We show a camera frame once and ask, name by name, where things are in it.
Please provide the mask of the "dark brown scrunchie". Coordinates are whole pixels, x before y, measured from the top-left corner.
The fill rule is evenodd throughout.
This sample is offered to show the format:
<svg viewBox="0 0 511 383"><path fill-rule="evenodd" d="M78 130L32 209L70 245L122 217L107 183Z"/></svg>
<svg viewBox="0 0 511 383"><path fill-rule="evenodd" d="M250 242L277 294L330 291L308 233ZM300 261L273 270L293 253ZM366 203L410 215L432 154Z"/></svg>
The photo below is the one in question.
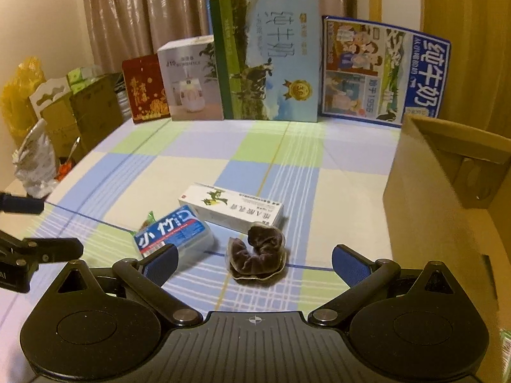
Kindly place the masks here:
<svg viewBox="0 0 511 383"><path fill-rule="evenodd" d="M287 263L286 239L278 227L254 223L247 239L229 238L225 254L228 272L236 281L267 281Z"/></svg>

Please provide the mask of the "red gift box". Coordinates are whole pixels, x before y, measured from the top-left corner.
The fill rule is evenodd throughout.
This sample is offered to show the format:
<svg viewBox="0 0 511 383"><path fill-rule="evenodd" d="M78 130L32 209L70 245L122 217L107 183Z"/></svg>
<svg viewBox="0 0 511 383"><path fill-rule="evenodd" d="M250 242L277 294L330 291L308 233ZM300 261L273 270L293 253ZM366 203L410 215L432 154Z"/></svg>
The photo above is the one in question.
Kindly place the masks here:
<svg viewBox="0 0 511 383"><path fill-rule="evenodd" d="M171 113L156 54L123 61L122 73L135 124L170 118Z"/></svg>

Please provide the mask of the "green blue milk carton box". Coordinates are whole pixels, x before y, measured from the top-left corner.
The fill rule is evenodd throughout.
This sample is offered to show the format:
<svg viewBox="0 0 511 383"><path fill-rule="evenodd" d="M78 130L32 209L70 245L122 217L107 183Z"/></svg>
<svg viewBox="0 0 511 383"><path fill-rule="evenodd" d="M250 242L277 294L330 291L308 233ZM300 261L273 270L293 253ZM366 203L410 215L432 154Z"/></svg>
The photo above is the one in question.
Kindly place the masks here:
<svg viewBox="0 0 511 383"><path fill-rule="evenodd" d="M314 122L319 0L211 0L224 118Z"/></svg>

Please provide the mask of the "stacked cardboard boxes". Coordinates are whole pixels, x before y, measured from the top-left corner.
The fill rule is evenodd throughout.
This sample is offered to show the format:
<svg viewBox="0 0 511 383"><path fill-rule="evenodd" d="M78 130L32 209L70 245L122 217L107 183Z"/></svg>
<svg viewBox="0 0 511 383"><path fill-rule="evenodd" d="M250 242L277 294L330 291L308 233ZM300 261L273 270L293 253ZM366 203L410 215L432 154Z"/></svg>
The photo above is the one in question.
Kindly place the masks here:
<svg viewBox="0 0 511 383"><path fill-rule="evenodd" d="M101 76L77 93L64 78L50 79L29 96L36 116L46 121L56 156L78 162L123 123L114 91L118 73Z"/></svg>

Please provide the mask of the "white ointment box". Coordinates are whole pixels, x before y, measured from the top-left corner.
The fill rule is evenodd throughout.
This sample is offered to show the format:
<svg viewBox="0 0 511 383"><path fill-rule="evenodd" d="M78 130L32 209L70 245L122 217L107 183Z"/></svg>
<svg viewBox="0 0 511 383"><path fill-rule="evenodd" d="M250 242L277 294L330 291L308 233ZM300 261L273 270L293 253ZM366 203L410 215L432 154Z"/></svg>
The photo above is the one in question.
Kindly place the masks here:
<svg viewBox="0 0 511 383"><path fill-rule="evenodd" d="M278 201L217 186L194 183L179 196L204 221L238 233L248 233L254 223L279 227L283 205Z"/></svg>

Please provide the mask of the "checkered bed sheet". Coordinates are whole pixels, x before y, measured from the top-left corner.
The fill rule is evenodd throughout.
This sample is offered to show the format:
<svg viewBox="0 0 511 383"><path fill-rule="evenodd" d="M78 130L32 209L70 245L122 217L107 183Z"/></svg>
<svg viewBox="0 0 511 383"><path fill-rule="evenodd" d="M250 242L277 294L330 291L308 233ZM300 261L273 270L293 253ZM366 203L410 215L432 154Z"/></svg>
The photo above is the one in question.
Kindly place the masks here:
<svg viewBox="0 0 511 383"><path fill-rule="evenodd" d="M76 237L90 266L138 258L179 223L197 245L181 253L167 291L197 310L308 312L346 284L332 249L391 254L383 192L399 132L324 118L316 123L211 121L125 124L89 153L44 211L3 216L19 238ZM278 273L236 280L232 239L254 223L285 238Z"/></svg>

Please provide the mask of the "white crumpled bag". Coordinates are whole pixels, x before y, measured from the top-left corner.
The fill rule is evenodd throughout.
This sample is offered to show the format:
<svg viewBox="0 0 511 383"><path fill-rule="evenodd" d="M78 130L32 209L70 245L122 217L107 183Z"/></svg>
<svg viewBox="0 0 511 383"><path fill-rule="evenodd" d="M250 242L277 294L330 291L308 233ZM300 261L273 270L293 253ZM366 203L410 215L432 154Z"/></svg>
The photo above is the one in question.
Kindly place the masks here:
<svg viewBox="0 0 511 383"><path fill-rule="evenodd" d="M47 122L39 119L12 158L15 177L26 193L37 199L51 194L58 184L58 160L46 127Z"/></svg>

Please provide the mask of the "blue label floss box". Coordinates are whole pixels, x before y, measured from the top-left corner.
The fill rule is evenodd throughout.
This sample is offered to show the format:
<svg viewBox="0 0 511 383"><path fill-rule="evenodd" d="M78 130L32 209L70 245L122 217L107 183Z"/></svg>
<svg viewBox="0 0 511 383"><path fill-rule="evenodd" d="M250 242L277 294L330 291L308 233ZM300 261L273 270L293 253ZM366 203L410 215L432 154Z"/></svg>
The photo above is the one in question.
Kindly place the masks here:
<svg viewBox="0 0 511 383"><path fill-rule="evenodd" d="M165 245L174 245L179 263L195 263L215 245L210 227L203 222L189 205L183 205L167 216L149 222L133 236L142 257L148 257Z"/></svg>

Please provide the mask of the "white humidifier box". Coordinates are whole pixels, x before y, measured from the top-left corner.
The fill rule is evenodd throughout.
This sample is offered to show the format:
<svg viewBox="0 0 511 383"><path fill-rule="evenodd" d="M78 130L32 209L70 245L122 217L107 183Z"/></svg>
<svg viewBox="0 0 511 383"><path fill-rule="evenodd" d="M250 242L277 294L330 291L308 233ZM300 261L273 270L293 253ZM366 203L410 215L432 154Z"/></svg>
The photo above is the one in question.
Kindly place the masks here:
<svg viewBox="0 0 511 383"><path fill-rule="evenodd" d="M169 41L157 55L174 121L224 118L213 35Z"/></svg>

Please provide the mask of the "brown cardboard box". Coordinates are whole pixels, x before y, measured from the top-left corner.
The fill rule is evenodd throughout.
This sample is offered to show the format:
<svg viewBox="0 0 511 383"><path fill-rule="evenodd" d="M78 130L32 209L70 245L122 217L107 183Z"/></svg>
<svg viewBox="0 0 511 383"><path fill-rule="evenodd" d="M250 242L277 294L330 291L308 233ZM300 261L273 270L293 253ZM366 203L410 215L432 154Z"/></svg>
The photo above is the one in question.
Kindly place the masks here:
<svg viewBox="0 0 511 383"><path fill-rule="evenodd" d="M500 334L510 329L509 139L406 116L383 203L394 258L446 263L499 352Z"/></svg>

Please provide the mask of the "green candy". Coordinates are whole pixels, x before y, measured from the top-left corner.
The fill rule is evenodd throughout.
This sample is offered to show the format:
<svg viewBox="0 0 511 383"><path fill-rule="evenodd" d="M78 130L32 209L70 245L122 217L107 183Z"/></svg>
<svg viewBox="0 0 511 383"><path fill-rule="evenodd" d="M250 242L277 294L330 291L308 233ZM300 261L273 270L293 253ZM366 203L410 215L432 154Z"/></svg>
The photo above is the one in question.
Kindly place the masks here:
<svg viewBox="0 0 511 383"><path fill-rule="evenodd" d="M146 219L143 222L141 228L145 229L146 227L149 227L150 225L152 225L155 221L156 221L156 219L155 219L154 213L152 211L150 211L147 214Z"/></svg>

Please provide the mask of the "yellow plastic bag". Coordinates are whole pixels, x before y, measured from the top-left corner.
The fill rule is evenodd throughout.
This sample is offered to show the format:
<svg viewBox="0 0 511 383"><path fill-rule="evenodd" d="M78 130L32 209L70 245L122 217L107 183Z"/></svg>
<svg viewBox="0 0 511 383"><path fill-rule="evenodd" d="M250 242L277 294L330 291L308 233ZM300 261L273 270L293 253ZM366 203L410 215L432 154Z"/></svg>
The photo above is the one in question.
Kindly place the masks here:
<svg viewBox="0 0 511 383"><path fill-rule="evenodd" d="M30 56L18 65L14 76L3 87L1 112L17 147L38 121L29 97L45 81L41 60Z"/></svg>

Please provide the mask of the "blue cartoon milk box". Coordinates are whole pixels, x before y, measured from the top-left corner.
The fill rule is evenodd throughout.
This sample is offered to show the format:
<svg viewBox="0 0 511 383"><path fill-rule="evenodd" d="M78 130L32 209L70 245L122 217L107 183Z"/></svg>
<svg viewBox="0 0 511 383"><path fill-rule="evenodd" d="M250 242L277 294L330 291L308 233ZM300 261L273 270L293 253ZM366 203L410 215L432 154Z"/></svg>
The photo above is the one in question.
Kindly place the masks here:
<svg viewBox="0 0 511 383"><path fill-rule="evenodd" d="M405 114L438 116L449 41L347 17L323 17L322 31L322 115L392 127Z"/></svg>

